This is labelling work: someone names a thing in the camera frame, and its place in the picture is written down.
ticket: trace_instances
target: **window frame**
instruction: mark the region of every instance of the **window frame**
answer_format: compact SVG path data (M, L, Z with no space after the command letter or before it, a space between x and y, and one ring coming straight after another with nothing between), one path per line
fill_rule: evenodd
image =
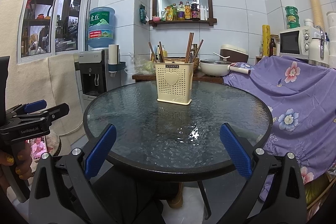
M59 0L54 0L52 15L51 15L51 25L50 25L50 33L49 33L50 34L49 43L50 43L51 51L43 53L43 54L36 54L32 56L21 57L22 27L23 27L23 19L24 19L26 3L27 3L27 0L24 0L23 6L21 9L19 29L18 29L18 34L17 34L17 63L18 64L31 62L31 61L39 60L43 58L48 58L48 57L56 56L60 54L74 54L78 52L83 52L85 50L86 33L87 33L86 21L87 21L87 14L89 12L88 11L89 0L81 0L81 4L80 4L79 18L78 18L78 41L77 41L78 49L71 50L71 51L62 51L62 52L56 52L55 50L57 15L60 14L58 7L56 7L56 4L58 2Z

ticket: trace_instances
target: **black pants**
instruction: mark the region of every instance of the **black pants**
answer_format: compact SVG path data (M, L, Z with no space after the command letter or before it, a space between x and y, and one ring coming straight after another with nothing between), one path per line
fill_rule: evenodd
M172 199L179 191L179 184L138 180L125 175L114 166L93 185L106 210L119 224L165 224L160 199ZM77 212L85 216L76 205Z

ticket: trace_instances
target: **white pan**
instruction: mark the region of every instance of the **white pan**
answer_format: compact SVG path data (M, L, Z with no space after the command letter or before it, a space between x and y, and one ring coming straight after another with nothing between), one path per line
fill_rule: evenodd
M226 76L230 71L244 74L251 74L251 70L231 66L231 62L224 60L205 59L200 61L201 70L204 74L210 76Z

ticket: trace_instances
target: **beige boot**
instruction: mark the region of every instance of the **beige boot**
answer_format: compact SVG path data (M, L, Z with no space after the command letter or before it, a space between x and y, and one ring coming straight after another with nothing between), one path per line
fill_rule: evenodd
M177 192L176 197L174 197L171 200L167 200L167 203L169 207L173 209L178 209L182 207L183 205L183 183L182 182L178 184L178 192Z

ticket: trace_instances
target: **cream plastic utensil holder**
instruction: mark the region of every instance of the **cream plastic utensil holder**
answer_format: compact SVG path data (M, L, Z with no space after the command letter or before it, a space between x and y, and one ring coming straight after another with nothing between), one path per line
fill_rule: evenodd
M155 63L157 100L189 105L194 63Z

